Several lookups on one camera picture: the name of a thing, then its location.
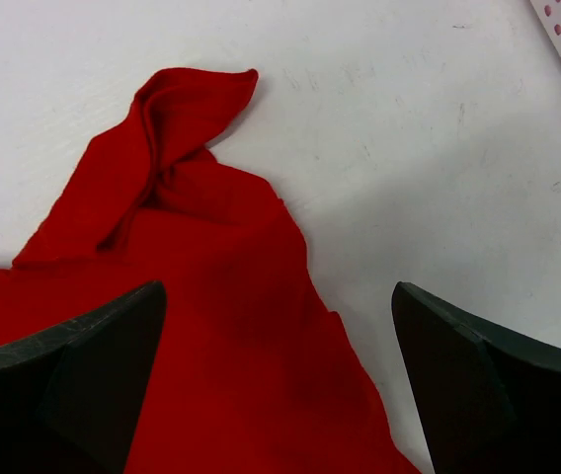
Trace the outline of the red t-shirt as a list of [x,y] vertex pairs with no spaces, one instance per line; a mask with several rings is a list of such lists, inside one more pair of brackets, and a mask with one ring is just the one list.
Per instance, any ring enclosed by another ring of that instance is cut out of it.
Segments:
[[271,185],[207,144],[255,70],[164,69],[0,270],[0,345],[151,280],[167,293],[130,473],[411,473]]

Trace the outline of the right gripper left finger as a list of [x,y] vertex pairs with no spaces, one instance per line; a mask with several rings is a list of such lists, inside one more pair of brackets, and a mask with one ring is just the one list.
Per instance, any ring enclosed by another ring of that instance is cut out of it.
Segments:
[[149,282],[0,346],[0,473],[121,473],[166,316]]

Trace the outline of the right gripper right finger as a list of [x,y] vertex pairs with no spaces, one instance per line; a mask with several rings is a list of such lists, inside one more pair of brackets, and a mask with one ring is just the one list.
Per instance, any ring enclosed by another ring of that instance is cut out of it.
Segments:
[[438,473],[561,473],[561,348],[410,282],[392,316]]

